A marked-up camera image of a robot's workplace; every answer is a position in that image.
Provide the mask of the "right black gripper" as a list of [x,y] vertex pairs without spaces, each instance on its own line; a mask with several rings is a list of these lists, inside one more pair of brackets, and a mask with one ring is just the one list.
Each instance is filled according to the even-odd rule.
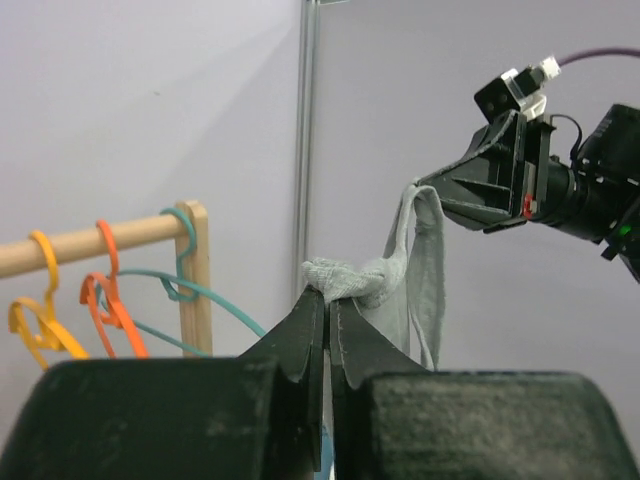
[[509,110],[476,131],[460,160],[421,178],[444,215],[471,231],[492,233],[537,215],[546,196],[551,116]]

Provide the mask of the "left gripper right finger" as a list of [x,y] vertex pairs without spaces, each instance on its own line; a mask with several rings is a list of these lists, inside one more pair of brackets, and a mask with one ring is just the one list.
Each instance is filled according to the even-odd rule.
[[402,479],[406,393],[428,371],[396,348],[352,300],[330,304],[328,347],[335,472],[339,479]]

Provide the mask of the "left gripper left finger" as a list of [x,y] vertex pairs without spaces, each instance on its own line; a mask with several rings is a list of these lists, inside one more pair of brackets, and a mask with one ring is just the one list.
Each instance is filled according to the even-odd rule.
[[304,289],[290,313],[240,359],[254,375],[261,472],[315,472],[322,453],[325,307]]

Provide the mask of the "grey tank top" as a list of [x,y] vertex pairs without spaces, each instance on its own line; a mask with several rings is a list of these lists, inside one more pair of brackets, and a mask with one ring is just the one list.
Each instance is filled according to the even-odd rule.
[[302,273],[327,303],[352,299],[359,313],[402,353],[410,353],[410,331],[420,364],[439,364],[446,308],[444,214],[434,187],[412,183],[403,191],[384,253],[361,268],[313,258]]

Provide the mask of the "yellow plastic hanger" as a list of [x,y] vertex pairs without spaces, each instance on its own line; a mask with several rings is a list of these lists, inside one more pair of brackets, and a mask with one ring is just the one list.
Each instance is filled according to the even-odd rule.
[[89,358],[89,353],[56,315],[54,294],[59,288],[59,266],[53,246],[41,231],[32,231],[29,238],[38,244],[44,254],[49,282],[42,303],[29,297],[18,297],[10,304],[9,332],[20,337],[26,349],[43,370],[49,368],[42,354],[45,350],[66,352],[73,360],[86,360]]

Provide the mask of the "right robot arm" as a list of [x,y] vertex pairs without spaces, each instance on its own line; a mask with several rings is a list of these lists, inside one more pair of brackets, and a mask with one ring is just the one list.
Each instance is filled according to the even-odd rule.
[[463,157],[420,179],[446,217],[486,234],[527,222],[606,245],[639,275],[639,112],[614,104],[569,163],[551,152],[553,118],[510,110],[478,130]]

